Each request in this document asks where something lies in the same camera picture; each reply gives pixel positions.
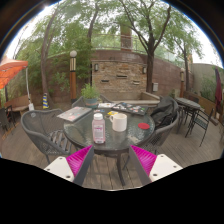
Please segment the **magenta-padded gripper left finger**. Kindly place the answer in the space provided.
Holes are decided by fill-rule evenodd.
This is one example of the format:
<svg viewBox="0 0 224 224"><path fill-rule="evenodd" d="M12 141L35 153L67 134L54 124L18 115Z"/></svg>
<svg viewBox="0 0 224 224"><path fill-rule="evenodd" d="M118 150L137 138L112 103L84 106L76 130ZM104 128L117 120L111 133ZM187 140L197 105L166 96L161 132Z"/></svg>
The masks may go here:
<svg viewBox="0 0 224 224"><path fill-rule="evenodd" d="M81 186L93 156L94 148L89 145L67 158L58 157L45 168L45 171Z"/></svg>

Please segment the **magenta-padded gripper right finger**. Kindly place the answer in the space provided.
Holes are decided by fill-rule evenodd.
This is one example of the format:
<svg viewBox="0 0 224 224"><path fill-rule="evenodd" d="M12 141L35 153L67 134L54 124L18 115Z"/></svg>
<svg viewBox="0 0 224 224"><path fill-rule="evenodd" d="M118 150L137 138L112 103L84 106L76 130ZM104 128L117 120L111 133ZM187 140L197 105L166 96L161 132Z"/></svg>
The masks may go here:
<svg viewBox="0 0 224 224"><path fill-rule="evenodd" d="M155 155L140 147L130 145L129 156L143 185L159 180L182 169L165 154Z"/></svg>

